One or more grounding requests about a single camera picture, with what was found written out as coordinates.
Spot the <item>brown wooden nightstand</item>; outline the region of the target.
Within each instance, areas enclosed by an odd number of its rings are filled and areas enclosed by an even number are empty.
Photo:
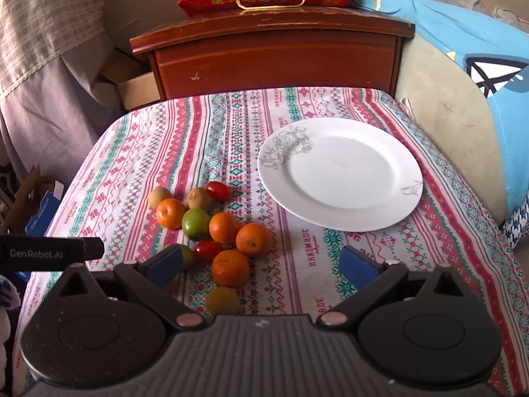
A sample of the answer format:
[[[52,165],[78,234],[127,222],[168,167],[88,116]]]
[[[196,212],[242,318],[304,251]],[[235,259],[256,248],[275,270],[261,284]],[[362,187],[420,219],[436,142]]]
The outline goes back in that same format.
[[[282,87],[345,86],[393,94],[403,42],[415,28],[331,7],[225,11],[160,26],[130,40],[164,100]]]

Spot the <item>orange tangerine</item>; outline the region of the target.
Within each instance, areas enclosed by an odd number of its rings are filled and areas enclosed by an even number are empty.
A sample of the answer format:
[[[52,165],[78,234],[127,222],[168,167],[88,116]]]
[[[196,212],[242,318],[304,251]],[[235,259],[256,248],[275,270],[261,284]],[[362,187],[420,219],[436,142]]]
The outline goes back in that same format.
[[[248,257],[259,257],[272,249],[272,235],[263,225],[243,225],[236,236],[236,248]]]
[[[218,212],[211,217],[209,233],[211,239],[222,245],[234,245],[241,222],[228,212]]]
[[[186,206],[175,198],[168,198],[156,208],[156,220],[160,226],[169,230],[179,230],[186,212]]]

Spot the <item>checkered grey curtain cloth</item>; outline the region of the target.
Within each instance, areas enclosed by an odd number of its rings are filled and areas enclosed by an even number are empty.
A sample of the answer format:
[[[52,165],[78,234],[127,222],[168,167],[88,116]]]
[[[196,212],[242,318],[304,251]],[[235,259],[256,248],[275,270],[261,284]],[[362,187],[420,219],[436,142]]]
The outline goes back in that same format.
[[[114,52],[103,0],[1,0],[1,138],[14,171],[69,185],[122,115],[100,72]]]

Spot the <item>blue white milk carton box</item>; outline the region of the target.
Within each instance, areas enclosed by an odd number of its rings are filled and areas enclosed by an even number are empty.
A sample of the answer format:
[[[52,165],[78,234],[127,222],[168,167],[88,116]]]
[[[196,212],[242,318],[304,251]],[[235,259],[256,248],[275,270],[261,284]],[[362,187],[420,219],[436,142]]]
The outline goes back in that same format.
[[[1,233],[44,236],[65,193],[64,184],[34,167],[9,199],[1,193]]]

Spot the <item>beige sofa cushion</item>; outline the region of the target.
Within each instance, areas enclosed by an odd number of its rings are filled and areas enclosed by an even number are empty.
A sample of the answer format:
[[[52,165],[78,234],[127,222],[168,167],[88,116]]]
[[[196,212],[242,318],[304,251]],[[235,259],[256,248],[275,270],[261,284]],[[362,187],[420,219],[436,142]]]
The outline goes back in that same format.
[[[508,214],[499,141],[490,108],[452,59],[417,35],[403,44],[394,97],[427,134],[498,224]]]

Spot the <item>large front tangerine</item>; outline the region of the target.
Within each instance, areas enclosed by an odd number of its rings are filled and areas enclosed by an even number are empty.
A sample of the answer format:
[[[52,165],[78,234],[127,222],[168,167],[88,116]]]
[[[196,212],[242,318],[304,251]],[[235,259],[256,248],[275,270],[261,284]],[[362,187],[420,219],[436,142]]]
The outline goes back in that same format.
[[[213,259],[211,274],[218,286],[239,288],[250,279],[250,262],[238,250],[224,250]]]

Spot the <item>cherry tomato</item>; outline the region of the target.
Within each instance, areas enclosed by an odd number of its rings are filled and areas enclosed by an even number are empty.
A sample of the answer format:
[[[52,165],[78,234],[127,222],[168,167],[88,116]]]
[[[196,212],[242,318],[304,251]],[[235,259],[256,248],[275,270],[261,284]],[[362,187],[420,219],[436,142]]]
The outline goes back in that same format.
[[[219,242],[212,240],[200,241],[194,246],[194,258],[198,262],[211,263],[223,250],[224,246]]]
[[[210,181],[205,185],[205,190],[215,202],[229,202],[230,190],[223,182]]]

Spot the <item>small yellow brown fruit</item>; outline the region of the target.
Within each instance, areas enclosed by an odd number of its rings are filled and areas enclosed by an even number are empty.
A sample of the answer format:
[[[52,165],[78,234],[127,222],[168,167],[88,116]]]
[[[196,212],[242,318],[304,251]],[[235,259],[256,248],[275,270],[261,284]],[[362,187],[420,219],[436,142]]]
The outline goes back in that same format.
[[[238,293],[227,287],[213,288],[205,298],[205,309],[212,315],[236,315],[240,309]]]

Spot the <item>patterned red green tablecloth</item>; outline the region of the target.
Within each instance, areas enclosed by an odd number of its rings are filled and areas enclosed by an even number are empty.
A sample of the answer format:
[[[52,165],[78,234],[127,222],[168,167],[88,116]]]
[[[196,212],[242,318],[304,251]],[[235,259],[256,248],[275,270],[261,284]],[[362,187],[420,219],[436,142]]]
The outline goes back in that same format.
[[[396,225],[341,232],[300,220],[261,184],[257,155],[273,131],[314,117],[374,125],[402,142],[418,161],[420,201]],[[164,230],[147,197],[166,187],[177,198],[210,181],[231,194],[225,210],[272,234],[272,251],[257,259],[239,292],[252,315],[317,316],[353,294],[338,258],[345,245],[378,261],[394,259],[428,271],[450,263],[483,300],[501,333],[490,378],[498,392],[528,390],[528,283],[496,221],[445,156],[389,95],[358,88],[239,91],[161,102],[122,116],[94,145],[48,228],[52,237],[98,237],[107,270],[144,261],[165,245],[184,243]]]

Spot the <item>kiwi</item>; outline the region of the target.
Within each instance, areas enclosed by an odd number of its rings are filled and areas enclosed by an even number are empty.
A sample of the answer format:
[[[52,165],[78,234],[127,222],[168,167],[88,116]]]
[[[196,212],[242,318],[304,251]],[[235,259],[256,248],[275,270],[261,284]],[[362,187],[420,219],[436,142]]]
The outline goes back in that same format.
[[[186,195],[185,202],[189,210],[202,209],[209,211],[213,207],[213,199],[203,187],[191,189]]]
[[[151,209],[156,210],[161,202],[172,198],[172,192],[165,187],[156,187],[148,195],[148,205]]]

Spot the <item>blue cartoon pillow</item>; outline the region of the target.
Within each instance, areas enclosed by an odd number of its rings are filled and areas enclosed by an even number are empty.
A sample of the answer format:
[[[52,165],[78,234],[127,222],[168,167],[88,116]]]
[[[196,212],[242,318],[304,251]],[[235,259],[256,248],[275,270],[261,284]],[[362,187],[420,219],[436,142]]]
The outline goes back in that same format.
[[[489,15],[434,0],[352,0],[354,7],[415,25],[457,64],[490,107],[508,203],[502,230],[528,237],[528,34]]]

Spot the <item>white ceramic plate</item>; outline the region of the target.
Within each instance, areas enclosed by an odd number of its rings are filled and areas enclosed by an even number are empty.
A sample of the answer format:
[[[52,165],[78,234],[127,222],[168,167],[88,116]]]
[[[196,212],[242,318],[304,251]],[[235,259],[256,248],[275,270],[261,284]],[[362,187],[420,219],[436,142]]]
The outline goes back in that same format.
[[[276,130],[257,158],[261,182],[278,205],[320,227],[383,230],[418,206],[418,161],[392,134],[338,117],[294,122]]]

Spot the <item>brown cardboard box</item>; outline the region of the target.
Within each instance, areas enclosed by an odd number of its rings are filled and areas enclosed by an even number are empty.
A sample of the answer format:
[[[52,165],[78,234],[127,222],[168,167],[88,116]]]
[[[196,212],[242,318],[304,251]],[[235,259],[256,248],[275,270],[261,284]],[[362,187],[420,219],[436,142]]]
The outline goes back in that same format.
[[[104,63],[100,77],[117,88],[117,93],[126,111],[161,101],[150,66],[118,48],[113,50],[107,62]]]

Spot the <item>green jujube fruit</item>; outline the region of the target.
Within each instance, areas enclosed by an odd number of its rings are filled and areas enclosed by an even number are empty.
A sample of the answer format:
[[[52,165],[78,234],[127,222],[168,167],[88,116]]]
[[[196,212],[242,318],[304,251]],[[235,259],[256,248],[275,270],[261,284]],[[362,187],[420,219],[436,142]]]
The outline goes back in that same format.
[[[182,230],[191,240],[206,240],[210,238],[209,223],[211,216],[203,209],[190,209],[182,217]]]

